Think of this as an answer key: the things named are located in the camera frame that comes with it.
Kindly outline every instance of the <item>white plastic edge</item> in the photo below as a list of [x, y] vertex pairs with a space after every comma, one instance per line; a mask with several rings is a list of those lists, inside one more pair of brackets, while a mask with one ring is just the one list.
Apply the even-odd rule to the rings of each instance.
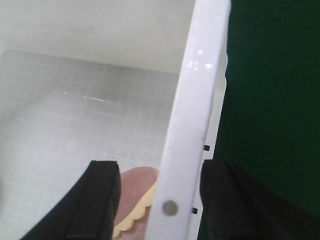
[[[230, 8], [229, 0], [195, 3], [145, 240], [186, 239]], [[164, 214], [166, 201], [176, 215]]]
[[[218, 135], [219, 122], [222, 112], [222, 107], [224, 103], [225, 92], [227, 88], [226, 81], [226, 68], [228, 64], [228, 56], [227, 56], [227, 35], [225, 36], [224, 46], [223, 46], [223, 54], [220, 59], [219, 64], [219, 72], [218, 77], [216, 78], [216, 83], [214, 87], [214, 94], [212, 98], [212, 110], [211, 117], [208, 124], [208, 129], [206, 132], [206, 138], [204, 141], [205, 145], [210, 146], [210, 149], [202, 151], [201, 163], [204, 160], [210, 160], [213, 158], [216, 139]], [[199, 169], [197, 184], [195, 187], [194, 197], [192, 207], [197, 209], [197, 214], [191, 214], [189, 221], [189, 229], [187, 234], [187, 240], [196, 240], [198, 238], [201, 217], [203, 213], [203, 205], [200, 197], [200, 176], [201, 176], [201, 168]]]

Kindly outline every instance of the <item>white plastic part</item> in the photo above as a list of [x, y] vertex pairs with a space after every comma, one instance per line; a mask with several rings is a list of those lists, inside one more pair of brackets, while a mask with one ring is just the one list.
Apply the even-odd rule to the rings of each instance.
[[[224, 51], [226, 51], [227, 50], [227, 41], [225, 41], [224, 44], [225, 44]], [[225, 59], [223, 59], [223, 56], [222, 56], [222, 59], [220, 61], [220, 65], [219, 65], [219, 73], [218, 73], [218, 77], [216, 79], [216, 83], [215, 83], [215, 87], [214, 87], [214, 94], [213, 94], [213, 99], [212, 99], [212, 111], [211, 111], [208, 130], [207, 130], [206, 138], [205, 138], [205, 145], [210, 146], [210, 149], [209, 149], [209, 151], [203, 151], [202, 158], [201, 158], [202, 163], [204, 160], [212, 159], [212, 157], [214, 155], [216, 139], [217, 139], [217, 134], [218, 134], [219, 121], [220, 121], [221, 111], [222, 111], [223, 102], [224, 102], [224, 96], [225, 96], [225, 92], [226, 92], [226, 85], [227, 85], [227, 81], [225, 78], [225, 71], [226, 71], [226, 66], [227, 66], [227, 55], [225, 55], [224, 57], [225, 57]], [[200, 189], [200, 173], [201, 173], [201, 168], [199, 169], [198, 181], [196, 184], [196, 189], [195, 189], [195, 194], [194, 194], [194, 199], [193, 199], [193, 204], [192, 204], [192, 207], [197, 209], [197, 214], [191, 214], [190, 224], [189, 224], [189, 228], [188, 228], [188, 235], [187, 235], [188, 240], [197, 239], [199, 226], [201, 223], [201, 216], [203, 213], [203, 205], [202, 205], [202, 201], [200, 198], [200, 191], [199, 191], [199, 189]]]
[[[230, 7], [228, 0], [196, 1], [146, 240], [187, 237], [216, 82], [226, 66]], [[177, 204], [177, 214], [164, 213], [167, 201]]]

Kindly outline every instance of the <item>metal rivet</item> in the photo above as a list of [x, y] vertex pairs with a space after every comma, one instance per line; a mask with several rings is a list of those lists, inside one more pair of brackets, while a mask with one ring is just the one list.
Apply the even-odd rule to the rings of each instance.
[[168, 216], [174, 216], [178, 213], [178, 205], [174, 201], [166, 201], [163, 204], [163, 212]]

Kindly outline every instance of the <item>yellow wavy edge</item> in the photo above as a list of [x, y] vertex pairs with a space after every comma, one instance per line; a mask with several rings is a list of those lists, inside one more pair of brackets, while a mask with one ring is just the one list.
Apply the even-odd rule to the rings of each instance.
[[112, 238], [116, 238], [120, 235], [121, 232], [127, 231], [132, 228], [134, 221], [141, 219], [146, 214], [146, 208], [152, 205], [154, 200], [154, 195], [156, 191], [156, 184], [155, 182], [148, 191], [142, 196], [142, 198], [138, 201], [135, 205], [133, 210], [125, 217], [121, 222], [119, 222], [113, 228]]

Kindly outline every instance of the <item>white wall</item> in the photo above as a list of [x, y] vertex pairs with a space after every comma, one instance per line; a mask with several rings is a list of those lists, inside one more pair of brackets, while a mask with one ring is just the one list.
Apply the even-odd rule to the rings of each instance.
[[194, 0], [2, 0], [0, 50], [179, 73]]

